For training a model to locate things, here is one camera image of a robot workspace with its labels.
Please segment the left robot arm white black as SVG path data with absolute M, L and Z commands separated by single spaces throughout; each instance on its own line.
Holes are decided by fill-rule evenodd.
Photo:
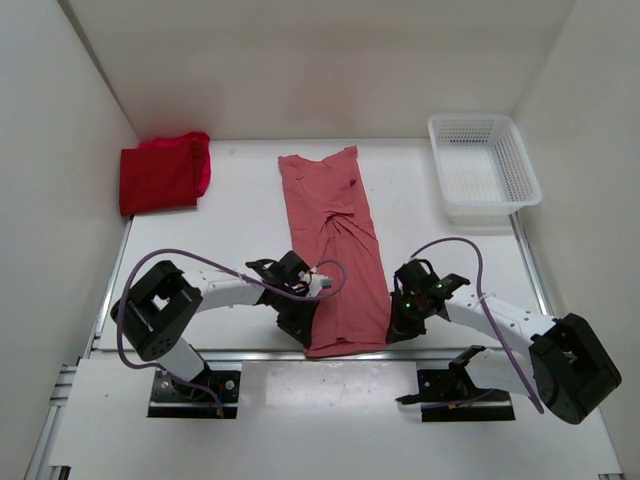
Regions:
M 239 271 L 217 267 L 190 274 L 162 260 L 131 281 L 112 307 L 118 354 L 129 367 L 165 371 L 188 400 L 218 401 L 211 369 L 183 338 L 193 317 L 235 306 L 270 307 L 277 326 L 308 348 L 316 297 L 331 286 L 293 251 L 279 260 L 249 261 Z

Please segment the magenta t shirt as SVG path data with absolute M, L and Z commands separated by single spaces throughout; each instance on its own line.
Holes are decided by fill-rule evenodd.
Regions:
M 195 169 L 195 192 L 198 198 L 206 193 L 212 176 L 210 157 L 210 137 L 201 131 L 192 131 L 173 138 L 156 138 L 151 141 L 140 142 L 139 148 L 172 147 L 187 144 L 191 148 Z

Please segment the dark red t shirt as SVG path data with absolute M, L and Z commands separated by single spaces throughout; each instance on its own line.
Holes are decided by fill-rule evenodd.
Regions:
M 122 216 L 195 207 L 196 186 L 196 168 L 187 144 L 121 151 Z

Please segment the salmon pink t shirt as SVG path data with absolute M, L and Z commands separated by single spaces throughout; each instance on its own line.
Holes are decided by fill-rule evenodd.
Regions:
M 391 301 L 358 149 L 347 147 L 321 161 L 281 156 L 278 166 L 293 250 L 321 274 L 346 280 L 340 292 L 319 303 L 305 355 L 385 348 Z

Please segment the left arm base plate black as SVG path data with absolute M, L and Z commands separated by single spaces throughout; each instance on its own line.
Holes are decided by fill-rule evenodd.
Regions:
M 233 420 L 237 418 L 240 385 L 240 370 L 211 371 L 208 388 L 217 395 L 221 402 L 221 405 L 218 405 L 209 393 L 176 383 L 164 372 L 157 370 L 151 386 L 147 416 Z

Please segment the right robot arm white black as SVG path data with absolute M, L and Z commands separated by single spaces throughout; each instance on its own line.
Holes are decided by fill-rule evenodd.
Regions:
M 438 317 L 495 339 L 497 350 L 471 345 L 439 370 L 418 373 L 419 390 L 398 398 L 418 404 L 425 421 L 483 421 L 494 402 L 532 397 L 560 420 L 577 425 L 622 383 L 591 325 L 570 313 L 537 314 L 483 292 L 457 274 L 439 277 L 425 259 L 393 276 L 390 343 L 417 338 Z

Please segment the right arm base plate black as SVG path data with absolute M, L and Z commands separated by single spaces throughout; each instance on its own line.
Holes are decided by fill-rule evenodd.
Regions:
M 472 345 L 451 360 L 446 368 L 419 368 L 418 392 L 397 397 L 401 406 L 419 405 L 421 421 L 491 422 L 514 421 L 508 392 L 476 387 L 465 367 L 485 347 Z

